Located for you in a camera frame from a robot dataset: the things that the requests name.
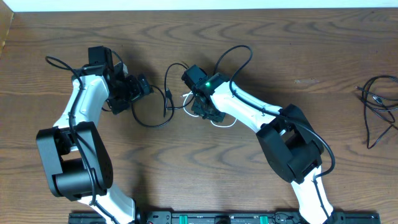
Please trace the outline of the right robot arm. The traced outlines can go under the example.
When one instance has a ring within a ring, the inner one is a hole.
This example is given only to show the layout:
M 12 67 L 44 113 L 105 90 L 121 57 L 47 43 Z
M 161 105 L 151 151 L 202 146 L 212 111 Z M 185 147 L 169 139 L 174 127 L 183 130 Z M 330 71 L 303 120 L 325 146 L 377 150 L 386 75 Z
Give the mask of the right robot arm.
M 329 148 L 300 108 L 265 103 L 222 73 L 209 77 L 196 65 L 184 71 L 182 81 L 193 93 L 196 116 L 220 123 L 230 115 L 254 131 L 272 170 L 292 185 L 306 222 L 331 223 L 333 207 L 322 184 L 321 159 Z

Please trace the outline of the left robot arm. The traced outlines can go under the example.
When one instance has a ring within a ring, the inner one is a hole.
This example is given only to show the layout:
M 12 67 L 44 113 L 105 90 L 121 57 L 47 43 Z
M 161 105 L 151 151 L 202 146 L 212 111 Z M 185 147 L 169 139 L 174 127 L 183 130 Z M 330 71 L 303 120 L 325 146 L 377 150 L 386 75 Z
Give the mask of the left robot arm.
M 134 199 L 113 182 L 113 165 L 97 130 L 104 104 L 118 114 L 153 93 L 145 76 L 129 75 L 123 62 L 113 62 L 115 55 L 104 46 L 90 47 L 89 62 L 80 68 L 45 58 L 54 67 L 71 71 L 73 85 L 61 117 L 36 136 L 49 189 L 56 197 L 93 209 L 70 213 L 69 223 L 147 223 Z

